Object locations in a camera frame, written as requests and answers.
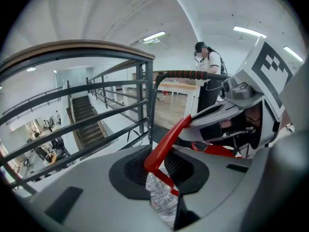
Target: wooden handrail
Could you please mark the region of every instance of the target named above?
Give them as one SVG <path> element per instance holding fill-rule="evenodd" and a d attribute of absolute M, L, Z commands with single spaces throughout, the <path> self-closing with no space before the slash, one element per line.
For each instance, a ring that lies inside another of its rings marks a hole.
<path fill-rule="evenodd" d="M 73 120 L 71 108 L 69 108 L 69 107 L 67 108 L 67 113 L 68 113 L 68 116 L 69 116 L 69 119 L 70 119 L 70 124 L 73 124 L 74 120 Z M 76 141 L 76 145 L 77 145 L 78 150 L 82 150 L 84 148 L 84 145 L 83 145 L 82 140 L 80 139 L 79 135 L 77 134 L 76 130 L 73 131 L 73 136 L 74 136 L 74 139 Z"/>
<path fill-rule="evenodd" d="M 136 60 L 127 60 L 127 61 L 121 62 L 120 64 L 117 64 L 117 65 L 109 68 L 108 70 L 101 72 L 100 74 L 96 75 L 95 77 L 89 79 L 89 81 L 92 81 L 94 79 L 97 79 L 99 77 L 102 77 L 104 75 L 107 75 L 107 74 L 110 74 L 110 73 L 113 73 L 113 72 L 124 70 L 124 69 L 130 68 L 130 67 L 133 67 L 133 66 L 137 66 L 138 64 L 141 64 L 141 63 L 143 63 L 143 62 L 136 61 Z"/>
<path fill-rule="evenodd" d="M 69 50 L 69 49 L 78 49 L 78 48 L 88 48 L 88 49 L 106 49 L 106 50 L 115 50 L 119 52 L 125 52 L 134 54 L 137 56 L 149 58 L 153 60 L 154 55 L 143 52 L 136 48 L 125 46 L 121 44 L 111 43 L 107 41 L 95 41 L 95 40 L 65 40 L 65 41 L 55 41 L 48 42 L 44 44 L 39 44 L 30 48 L 27 48 L 23 51 L 13 54 L 3 61 L 3 64 L 0 66 L 0 72 L 6 70 L 7 68 L 12 67 L 13 65 L 27 60 L 29 58 L 34 58 L 42 54 L 51 53 L 58 50 Z"/>

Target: white ceiling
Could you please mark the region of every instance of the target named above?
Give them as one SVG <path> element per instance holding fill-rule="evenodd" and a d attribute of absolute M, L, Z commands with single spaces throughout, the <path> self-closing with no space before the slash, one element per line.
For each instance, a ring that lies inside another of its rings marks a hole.
<path fill-rule="evenodd" d="M 12 28 L 1 59 L 33 45 L 67 39 L 130 45 L 161 30 L 167 35 L 160 43 L 136 47 L 159 57 L 167 49 L 187 45 L 191 56 L 198 38 L 219 52 L 221 46 L 250 49 L 257 38 L 233 31 L 235 25 L 266 34 L 271 45 L 287 45 L 305 56 L 298 22 L 280 0 L 32 0 Z M 289 54 L 286 57 L 297 64 Z M 72 62 L 61 66 L 72 67 Z"/>

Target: black grip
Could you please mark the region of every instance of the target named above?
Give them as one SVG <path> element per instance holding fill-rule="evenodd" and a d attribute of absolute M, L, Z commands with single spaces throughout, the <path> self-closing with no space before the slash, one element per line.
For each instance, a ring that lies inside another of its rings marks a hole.
<path fill-rule="evenodd" d="M 196 80 L 207 80 L 208 73 L 200 71 L 168 71 L 169 78 L 187 78 Z"/>

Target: table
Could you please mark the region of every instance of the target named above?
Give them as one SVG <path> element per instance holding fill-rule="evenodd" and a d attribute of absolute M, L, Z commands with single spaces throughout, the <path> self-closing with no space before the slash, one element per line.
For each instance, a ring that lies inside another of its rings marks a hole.
<path fill-rule="evenodd" d="M 51 162 L 48 162 L 47 160 L 44 159 L 44 162 L 43 162 L 44 166 L 49 166 L 49 165 L 52 165 L 53 163 L 55 163 L 55 161 L 57 159 L 57 154 L 55 152 L 51 152 L 47 156 L 51 157 L 52 155 L 53 155 L 53 157 L 52 157 L 52 161 Z"/>

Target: woman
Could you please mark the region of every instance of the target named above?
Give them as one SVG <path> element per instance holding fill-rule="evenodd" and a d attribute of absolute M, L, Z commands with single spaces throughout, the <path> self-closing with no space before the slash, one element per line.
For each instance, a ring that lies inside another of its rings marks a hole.
<path fill-rule="evenodd" d="M 223 59 L 215 50 L 206 46 L 204 42 L 196 43 L 194 55 L 197 58 L 201 58 L 200 61 L 196 59 L 199 71 L 227 75 Z M 221 87 L 221 81 L 209 80 L 205 82 L 204 86 L 200 88 L 197 112 L 216 103 Z"/>

